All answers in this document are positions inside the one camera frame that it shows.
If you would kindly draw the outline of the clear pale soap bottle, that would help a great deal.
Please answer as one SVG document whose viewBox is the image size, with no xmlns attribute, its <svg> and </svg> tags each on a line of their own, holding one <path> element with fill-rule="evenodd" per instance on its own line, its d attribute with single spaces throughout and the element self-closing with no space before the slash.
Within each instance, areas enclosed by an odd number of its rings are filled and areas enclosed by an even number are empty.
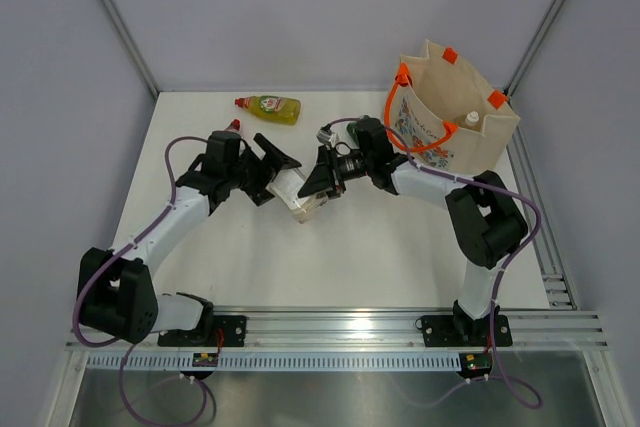
<svg viewBox="0 0 640 427">
<path fill-rule="evenodd" d="M 280 199 L 300 224 L 308 222 L 314 213 L 328 202 L 324 193 L 299 197 L 299 191 L 306 180 L 306 176 L 299 169 L 287 169 L 280 171 L 267 185 L 267 191 Z"/>
</svg>

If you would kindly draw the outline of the amber liquid bottle white cap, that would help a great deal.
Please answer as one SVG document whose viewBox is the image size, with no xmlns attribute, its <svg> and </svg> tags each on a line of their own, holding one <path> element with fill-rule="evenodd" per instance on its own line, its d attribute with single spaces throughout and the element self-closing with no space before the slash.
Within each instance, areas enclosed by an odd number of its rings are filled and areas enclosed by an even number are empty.
<svg viewBox="0 0 640 427">
<path fill-rule="evenodd" d="M 477 111 L 469 112 L 463 117 L 461 126 L 466 129 L 478 131 L 481 128 L 480 114 Z"/>
</svg>

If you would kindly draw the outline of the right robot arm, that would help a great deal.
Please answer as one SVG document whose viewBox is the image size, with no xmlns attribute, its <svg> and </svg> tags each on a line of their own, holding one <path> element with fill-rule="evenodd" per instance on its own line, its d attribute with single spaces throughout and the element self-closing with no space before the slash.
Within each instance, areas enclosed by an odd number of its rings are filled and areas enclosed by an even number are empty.
<svg viewBox="0 0 640 427">
<path fill-rule="evenodd" d="M 444 208 L 467 260 L 462 292 L 453 306 L 453 332 L 463 343 L 478 342 L 497 322 L 506 267 L 537 232 L 518 207 L 528 199 L 508 190 L 493 171 L 469 178 L 418 163 L 406 142 L 393 144 L 398 133 L 377 119 L 350 122 L 357 141 L 346 152 L 332 124 L 320 128 L 316 164 L 299 196 L 338 198 L 348 181 L 367 177 L 391 195 Z"/>
</svg>

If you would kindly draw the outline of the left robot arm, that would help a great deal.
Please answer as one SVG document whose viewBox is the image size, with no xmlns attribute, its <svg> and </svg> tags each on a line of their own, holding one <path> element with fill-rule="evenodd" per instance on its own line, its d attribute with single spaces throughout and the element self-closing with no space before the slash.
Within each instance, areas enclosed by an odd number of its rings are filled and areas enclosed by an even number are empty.
<svg viewBox="0 0 640 427">
<path fill-rule="evenodd" d="M 154 274 L 232 191 L 242 191 L 261 206 L 273 199 L 268 187 L 277 176 L 301 164 L 262 134 L 254 137 L 262 156 L 232 131 L 214 131 L 203 142 L 203 152 L 181 176 L 168 174 L 169 198 L 148 226 L 124 243 L 83 255 L 72 314 L 72 330 L 81 344 L 100 348 L 123 340 L 135 345 L 152 333 L 181 333 L 196 346 L 213 338 L 212 303 L 184 293 L 159 296 Z"/>
</svg>

